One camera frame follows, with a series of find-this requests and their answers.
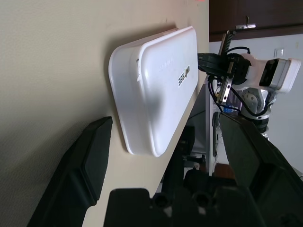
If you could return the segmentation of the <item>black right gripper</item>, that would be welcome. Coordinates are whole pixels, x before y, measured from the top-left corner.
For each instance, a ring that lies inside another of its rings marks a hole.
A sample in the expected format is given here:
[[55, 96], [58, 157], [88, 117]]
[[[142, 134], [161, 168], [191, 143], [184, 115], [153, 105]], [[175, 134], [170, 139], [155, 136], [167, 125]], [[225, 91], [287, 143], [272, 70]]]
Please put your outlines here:
[[198, 53], [198, 69], [207, 75], [217, 76], [222, 83], [217, 103], [226, 103], [232, 85], [240, 85], [246, 81], [246, 75], [251, 65], [242, 55], [232, 53], [230, 44], [235, 31], [227, 31], [222, 38], [219, 55], [216, 53]]

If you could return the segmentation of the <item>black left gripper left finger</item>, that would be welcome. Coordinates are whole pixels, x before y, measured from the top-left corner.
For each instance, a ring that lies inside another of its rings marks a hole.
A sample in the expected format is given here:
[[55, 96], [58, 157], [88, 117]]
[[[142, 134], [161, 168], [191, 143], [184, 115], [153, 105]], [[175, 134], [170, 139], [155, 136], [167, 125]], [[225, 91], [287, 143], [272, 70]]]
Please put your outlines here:
[[63, 155], [29, 227], [80, 227], [100, 199], [107, 171], [113, 119], [90, 123]]

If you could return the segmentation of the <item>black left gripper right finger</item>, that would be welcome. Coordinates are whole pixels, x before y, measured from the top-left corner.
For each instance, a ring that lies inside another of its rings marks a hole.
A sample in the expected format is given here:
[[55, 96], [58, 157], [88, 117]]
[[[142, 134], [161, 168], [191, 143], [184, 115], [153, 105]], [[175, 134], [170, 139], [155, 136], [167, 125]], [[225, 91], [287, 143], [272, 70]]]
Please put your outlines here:
[[241, 116], [219, 117], [226, 156], [268, 227], [303, 225], [303, 182], [282, 153]]

